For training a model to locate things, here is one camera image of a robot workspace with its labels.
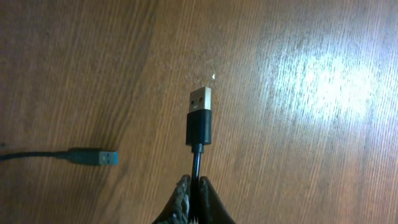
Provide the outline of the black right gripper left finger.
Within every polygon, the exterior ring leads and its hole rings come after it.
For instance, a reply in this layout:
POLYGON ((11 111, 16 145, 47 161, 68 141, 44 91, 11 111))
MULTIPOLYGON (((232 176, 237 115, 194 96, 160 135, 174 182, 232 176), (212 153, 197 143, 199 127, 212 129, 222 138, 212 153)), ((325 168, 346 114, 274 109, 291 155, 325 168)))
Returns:
POLYGON ((183 175, 176 183, 173 193, 160 215, 153 224, 188 224, 190 223, 190 183, 191 177, 183 175))

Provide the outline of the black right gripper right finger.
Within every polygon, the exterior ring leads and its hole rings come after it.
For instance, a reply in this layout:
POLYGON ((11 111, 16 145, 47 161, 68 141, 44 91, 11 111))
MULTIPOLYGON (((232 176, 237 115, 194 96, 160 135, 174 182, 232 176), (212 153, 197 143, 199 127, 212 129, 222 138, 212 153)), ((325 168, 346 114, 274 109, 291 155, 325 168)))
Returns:
POLYGON ((200 177, 198 222, 204 224, 236 224, 206 176, 200 177))

